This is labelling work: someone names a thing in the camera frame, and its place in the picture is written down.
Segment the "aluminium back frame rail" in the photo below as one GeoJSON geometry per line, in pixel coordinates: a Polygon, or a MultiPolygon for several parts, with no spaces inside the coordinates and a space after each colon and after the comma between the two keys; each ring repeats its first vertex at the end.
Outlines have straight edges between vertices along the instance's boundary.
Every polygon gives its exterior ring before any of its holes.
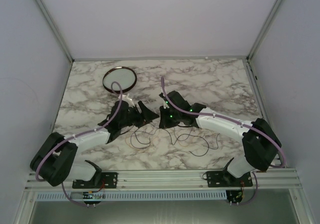
{"type": "Polygon", "coordinates": [[[205,56],[145,56],[145,57],[111,57],[111,58],[75,58],[74,62],[125,61],[125,60],[178,60],[178,59],[246,59],[245,55],[205,55],[205,56]]]}

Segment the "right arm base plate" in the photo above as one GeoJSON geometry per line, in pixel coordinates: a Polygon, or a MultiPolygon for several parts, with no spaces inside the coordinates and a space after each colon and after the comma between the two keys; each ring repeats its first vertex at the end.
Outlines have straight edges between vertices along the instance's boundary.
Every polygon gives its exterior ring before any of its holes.
{"type": "Polygon", "coordinates": [[[235,178],[225,171],[207,171],[202,175],[202,178],[207,181],[209,188],[218,187],[252,187],[253,181],[251,174],[245,173],[240,178],[235,178]]]}

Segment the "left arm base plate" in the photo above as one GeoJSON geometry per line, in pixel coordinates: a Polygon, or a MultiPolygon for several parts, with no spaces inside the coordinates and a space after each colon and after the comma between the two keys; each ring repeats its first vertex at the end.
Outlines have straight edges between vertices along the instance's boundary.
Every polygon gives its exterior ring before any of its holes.
{"type": "Polygon", "coordinates": [[[89,181],[73,181],[73,189],[115,189],[118,183],[117,172],[101,172],[96,174],[89,181]]]}

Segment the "left controller board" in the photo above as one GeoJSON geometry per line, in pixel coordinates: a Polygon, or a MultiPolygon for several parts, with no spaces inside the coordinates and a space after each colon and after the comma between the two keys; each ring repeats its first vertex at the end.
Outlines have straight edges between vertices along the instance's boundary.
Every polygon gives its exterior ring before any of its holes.
{"type": "Polygon", "coordinates": [[[88,208],[96,208],[105,197],[105,194],[100,192],[83,192],[82,194],[82,200],[88,208]]]}

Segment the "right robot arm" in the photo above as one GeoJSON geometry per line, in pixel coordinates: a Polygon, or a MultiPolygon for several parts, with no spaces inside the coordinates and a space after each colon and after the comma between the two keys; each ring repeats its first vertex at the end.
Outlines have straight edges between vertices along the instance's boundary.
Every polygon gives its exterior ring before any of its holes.
{"type": "Polygon", "coordinates": [[[177,91],[159,96],[164,101],[159,109],[161,129],[183,123],[188,127],[218,132],[242,144],[242,156],[231,158],[222,171],[206,173],[210,187],[252,186],[250,172],[266,171],[271,167],[282,146],[264,119],[243,121],[224,116],[199,103],[190,105],[177,91]]]}

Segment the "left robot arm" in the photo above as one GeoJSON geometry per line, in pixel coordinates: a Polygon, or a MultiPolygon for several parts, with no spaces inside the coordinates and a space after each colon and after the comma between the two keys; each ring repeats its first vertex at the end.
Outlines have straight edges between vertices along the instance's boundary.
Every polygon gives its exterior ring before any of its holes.
{"type": "Polygon", "coordinates": [[[65,181],[74,181],[84,188],[99,188],[105,176],[102,169],[90,160],[82,161],[80,154],[95,146],[108,144],[121,135],[123,128],[140,128],[159,115],[148,109],[141,101],[130,106],[117,101],[110,114],[92,130],[66,137],[51,133],[30,162],[38,181],[56,187],[65,181]]]}

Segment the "front aluminium rail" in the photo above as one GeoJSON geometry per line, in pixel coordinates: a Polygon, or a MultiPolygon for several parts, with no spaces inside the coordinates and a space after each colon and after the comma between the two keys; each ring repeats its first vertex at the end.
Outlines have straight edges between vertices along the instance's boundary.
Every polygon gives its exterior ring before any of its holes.
{"type": "MultiPolygon", "coordinates": [[[[137,170],[118,171],[115,191],[209,190],[203,179],[205,170],[137,170]]],[[[301,189],[293,168],[254,171],[259,189],[301,189]]]]}

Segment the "right aluminium frame rail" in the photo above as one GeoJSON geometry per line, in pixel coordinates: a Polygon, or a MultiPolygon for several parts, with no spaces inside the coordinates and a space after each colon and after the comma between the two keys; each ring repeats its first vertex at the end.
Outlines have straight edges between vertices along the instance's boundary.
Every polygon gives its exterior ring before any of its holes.
{"type": "Polygon", "coordinates": [[[274,132],[274,134],[277,135],[277,132],[274,130],[274,127],[272,126],[272,123],[268,116],[265,100],[262,94],[262,90],[259,87],[258,79],[255,75],[254,68],[252,67],[252,65],[250,64],[250,62],[246,57],[242,59],[242,62],[244,65],[246,75],[248,77],[249,84],[254,94],[254,98],[255,98],[259,113],[261,114],[261,117],[265,119],[266,122],[270,125],[271,130],[274,132]]]}

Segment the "aluminium frame post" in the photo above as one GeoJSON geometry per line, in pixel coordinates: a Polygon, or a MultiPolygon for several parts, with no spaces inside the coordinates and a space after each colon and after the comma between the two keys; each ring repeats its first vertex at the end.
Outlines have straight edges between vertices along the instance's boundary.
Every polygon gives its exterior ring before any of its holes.
{"type": "Polygon", "coordinates": [[[64,52],[67,60],[73,64],[74,59],[71,55],[70,49],[67,46],[65,39],[63,38],[56,22],[54,21],[52,15],[50,14],[45,2],[43,0],[34,0],[37,4],[38,8],[40,9],[44,19],[46,20],[47,24],[49,25],[53,35],[55,36],[58,44],[60,45],[62,51],[64,52]]]}
{"type": "Polygon", "coordinates": [[[285,0],[275,0],[274,4],[272,5],[272,8],[270,12],[268,13],[248,55],[246,56],[247,62],[250,63],[252,59],[257,54],[259,47],[261,46],[264,38],[266,37],[269,29],[271,28],[272,23],[277,17],[278,12],[280,11],[283,3],[285,0]]]}

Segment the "left aluminium frame post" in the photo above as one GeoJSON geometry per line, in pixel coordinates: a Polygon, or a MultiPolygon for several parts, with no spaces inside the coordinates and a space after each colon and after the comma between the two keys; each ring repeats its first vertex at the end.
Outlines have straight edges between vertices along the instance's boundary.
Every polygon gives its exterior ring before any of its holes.
{"type": "Polygon", "coordinates": [[[53,35],[55,36],[58,44],[60,45],[62,51],[64,52],[67,60],[73,64],[74,59],[71,55],[70,49],[67,46],[65,39],[63,38],[56,22],[54,21],[52,15],[50,14],[45,2],[43,0],[34,0],[37,4],[38,8],[40,9],[44,19],[46,20],[47,24],[49,25],[53,35]]]}

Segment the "round brown-rimmed white dish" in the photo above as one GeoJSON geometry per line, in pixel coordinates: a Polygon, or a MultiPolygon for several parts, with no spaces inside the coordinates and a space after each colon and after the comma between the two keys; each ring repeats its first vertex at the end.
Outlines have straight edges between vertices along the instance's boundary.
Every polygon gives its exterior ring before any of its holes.
{"type": "Polygon", "coordinates": [[[130,91],[137,83],[137,74],[128,67],[118,66],[110,69],[102,79],[102,85],[108,92],[112,92],[112,83],[117,82],[123,93],[130,91]]]}

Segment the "controller board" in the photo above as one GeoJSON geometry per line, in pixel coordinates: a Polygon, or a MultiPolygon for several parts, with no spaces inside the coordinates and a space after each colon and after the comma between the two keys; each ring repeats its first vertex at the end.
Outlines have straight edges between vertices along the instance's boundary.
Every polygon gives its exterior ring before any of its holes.
{"type": "Polygon", "coordinates": [[[88,208],[96,208],[105,197],[105,194],[100,192],[83,192],[82,194],[82,200],[88,208]]]}
{"type": "Polygon", "coordinates": [[[243,201],[244,199],[244,190],[242,187],[239,190],[227,190],[226,191],[226,199],[230,206],[243,206],[246,203],[243,201]]]}

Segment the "right controller board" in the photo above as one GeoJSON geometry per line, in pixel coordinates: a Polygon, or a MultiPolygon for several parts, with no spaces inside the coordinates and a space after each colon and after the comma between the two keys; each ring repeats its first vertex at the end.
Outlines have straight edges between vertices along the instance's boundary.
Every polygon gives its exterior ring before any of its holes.
{"type": "Polygon", "coordinates": [[[244,199],[244,190],[242,187],[239,190],[227,190],[226,191],[226,199],[230,206],[243,206],[246,203],[243,201],[244,199]]]}

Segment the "aluminium frame rail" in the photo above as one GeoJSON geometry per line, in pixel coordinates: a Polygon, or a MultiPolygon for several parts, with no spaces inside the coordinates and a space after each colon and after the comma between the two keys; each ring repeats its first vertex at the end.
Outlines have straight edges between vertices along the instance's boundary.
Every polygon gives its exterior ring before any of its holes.
{"type": "Polygon", "coordinates": [[[254,98],[255,98],[259,113],[261,114],[261,117],[265,119],[266,122],[270,125],[271,130],[274,132],[274,134],[277,135],[277,132],[274,130],[274,127],[272,126],[272,123],[268,116],[265,100],[262,94],[262,90],[259,87],[258,79],[255,75],[254,68],[252,67],[252,65],[250,64],[250,62],[246,57],[242,59],[242,62],[244,65],[246,75],[248,77],[249,84],[254,94],[254,98]]]}
{"type": "Polygon", "coordinates": [[[74,62],[125,61],[125,60],[178,60],[178,59],[246,59],[245,55],[205,55],[205,56],[145,56],[145,57],[111,57],[111,58],[75,58],[74,62]]]}

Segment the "right aluminium frame post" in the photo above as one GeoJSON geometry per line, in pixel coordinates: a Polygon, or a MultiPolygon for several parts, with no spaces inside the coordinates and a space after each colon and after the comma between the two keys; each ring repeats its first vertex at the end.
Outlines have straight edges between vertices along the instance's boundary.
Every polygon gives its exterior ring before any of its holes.
{"type": "Polygon", "coordinates": [[[278,12],[280,11],[283,3],[285,0],[275,0],[274,4],[272,5],[272,8],[270,12],[268,13],[248,55],[246,56],[247,62],[250,63],[252,59],[257,54],[259,47],[261,46],[264,38],[266,37],[269,29],[271,28],[272,23],[277,17],[278,12]]]}

